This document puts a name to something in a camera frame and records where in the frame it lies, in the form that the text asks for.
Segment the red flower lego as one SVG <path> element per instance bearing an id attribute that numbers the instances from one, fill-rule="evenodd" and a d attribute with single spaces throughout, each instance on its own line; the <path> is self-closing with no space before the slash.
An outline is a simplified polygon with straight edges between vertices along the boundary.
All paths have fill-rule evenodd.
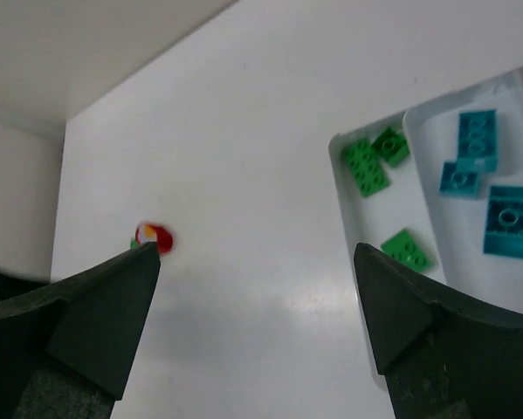
<path id="1" fill-rule="evenodd" d="M 169 254 L 174 247 L 174 236 L 163 225 L 151 222 L 140 222 L 135 230 L 134 239 L 141 245 L 156 243 L 161 256 Z"/>

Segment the cyan small lego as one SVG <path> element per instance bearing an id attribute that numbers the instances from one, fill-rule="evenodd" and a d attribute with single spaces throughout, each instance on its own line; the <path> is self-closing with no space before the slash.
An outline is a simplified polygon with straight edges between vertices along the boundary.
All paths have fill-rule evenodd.
<path id="1" fill-rule="evenodd" d="M 446 161 L 439 183 L 439 193 L 453 198 L 478 199 L 480 174 L 459 170 L 454 161 Z"/>

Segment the blue rounded lego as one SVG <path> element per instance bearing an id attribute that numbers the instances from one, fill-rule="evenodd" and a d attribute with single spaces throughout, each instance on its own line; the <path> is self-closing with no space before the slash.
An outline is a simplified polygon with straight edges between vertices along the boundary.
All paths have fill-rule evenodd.
<path id="1" fill-rule="evenodd" d="M 483 252 L 523 259 L 523 186 L 490 187 Z"/>

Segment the green 2x3 lego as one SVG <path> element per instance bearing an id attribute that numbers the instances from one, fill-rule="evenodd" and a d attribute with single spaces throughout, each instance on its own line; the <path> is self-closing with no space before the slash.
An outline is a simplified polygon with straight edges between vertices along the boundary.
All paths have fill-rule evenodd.
<path id="1" fill-rule="evenodd" d="M 408 229 L 399 230 L 383 242 L 380 248 L 388 256 L 419 273 L 426 272 L 435 265 Z"/>
<path id="2" fill-rule="evenodd" d="M 373 196 L 390 185 L 390 180 L 382 168 L 369 138 L 360 138 L 347 145 L 343 149 L 341 157 L 362 197 Z"/>

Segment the dark green sloped lego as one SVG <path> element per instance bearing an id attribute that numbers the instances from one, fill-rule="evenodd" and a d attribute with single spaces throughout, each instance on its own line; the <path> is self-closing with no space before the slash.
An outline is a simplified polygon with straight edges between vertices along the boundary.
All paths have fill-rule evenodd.
<path id="1" fill-rule="evenodd" d="M 382 131 L 371 146 L 391 168 L 397 168 L 409 156 L 409 145 L 403 131 L 393 127 Z"/>

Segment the green small lego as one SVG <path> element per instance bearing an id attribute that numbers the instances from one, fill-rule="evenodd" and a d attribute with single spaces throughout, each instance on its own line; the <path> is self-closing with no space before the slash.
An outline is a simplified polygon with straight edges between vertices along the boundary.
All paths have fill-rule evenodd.
<path id="1" fill-rule="evenodd" d="M 130 248 L 135 249 L 138 248 L 140 244 L 132 237 L 130 240 Z"/>

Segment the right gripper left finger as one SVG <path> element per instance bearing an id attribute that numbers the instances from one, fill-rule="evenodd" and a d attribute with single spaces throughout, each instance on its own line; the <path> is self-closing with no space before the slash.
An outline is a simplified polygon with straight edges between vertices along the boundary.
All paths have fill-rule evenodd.
<path id="1" fill-rule="evenodd" d="M 144 244 L 55 282 L 0 271 L 0 418 L 108 418 L 160 268 Z"/>

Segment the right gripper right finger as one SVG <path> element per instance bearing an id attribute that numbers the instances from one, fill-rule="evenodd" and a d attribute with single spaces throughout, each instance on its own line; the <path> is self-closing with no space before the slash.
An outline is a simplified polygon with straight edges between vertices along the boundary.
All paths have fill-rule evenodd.
<path id="1" fill-rule="evenodd" d="M 397 418 L 523 418 L 523 314 L 369 244 L 356 245 L 353 262 L 376 369 Z"/>

